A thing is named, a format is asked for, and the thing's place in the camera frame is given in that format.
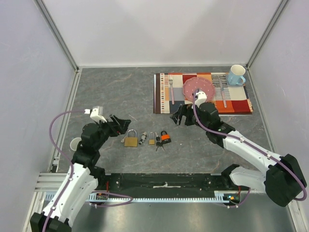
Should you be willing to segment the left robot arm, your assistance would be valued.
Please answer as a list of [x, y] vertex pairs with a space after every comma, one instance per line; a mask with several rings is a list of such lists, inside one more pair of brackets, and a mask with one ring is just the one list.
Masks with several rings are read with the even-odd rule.
[[83, 126], [81, 141], [70, 159], [70, 168], [50, 203], [41, 213], [30, 218], [33, 232], [70, 232], [76, 216], [88, 196], [106, 185], [105, 170], [96, 166], [99, 150], [110, 137], [125, 134], [130, 119], [111, 115], [109, 120], [92, 117], [93, 122]]

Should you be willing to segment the small brass padlock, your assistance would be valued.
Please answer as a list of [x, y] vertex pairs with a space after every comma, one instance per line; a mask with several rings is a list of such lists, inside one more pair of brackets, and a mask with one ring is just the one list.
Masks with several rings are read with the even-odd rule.
[[149, 133], [149, 145], [155, 145], [155, 135], [153, 132]]

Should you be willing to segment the orange black padlock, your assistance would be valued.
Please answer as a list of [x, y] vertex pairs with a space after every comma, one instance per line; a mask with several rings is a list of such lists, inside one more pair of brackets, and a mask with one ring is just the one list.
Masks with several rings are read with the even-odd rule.
[[161, 142], [162, 144], [171, 143], [170, 135], [165, 130], [161, 131]]

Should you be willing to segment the large brass padlock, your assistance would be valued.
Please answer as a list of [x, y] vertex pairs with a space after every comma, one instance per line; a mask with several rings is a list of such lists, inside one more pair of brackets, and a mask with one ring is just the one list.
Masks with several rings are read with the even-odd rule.
[[134, 129], [129, 130], [126, 133], [124, 147], [137, 147], [138, 146], [138, 134]]

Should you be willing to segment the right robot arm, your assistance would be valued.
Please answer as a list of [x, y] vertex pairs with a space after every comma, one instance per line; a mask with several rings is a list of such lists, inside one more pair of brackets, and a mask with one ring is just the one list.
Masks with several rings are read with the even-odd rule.
[[180, 125], [183, 117], [185, 125], [204, 129], [212, 143], [239, 155], [256, 168], [253, 171], [236, 164], [230, 165], [222, 173], [221, 184], [224, 189], [249, 187], [265, 193], [282, 207], [292, 200], [304, 201], [307, 198], [307, 183], [297, 159], [290, 154], [282, 156], [271, 152], [245, 138], [221, 120], [213, 103], [180, 105], [170, 118]]

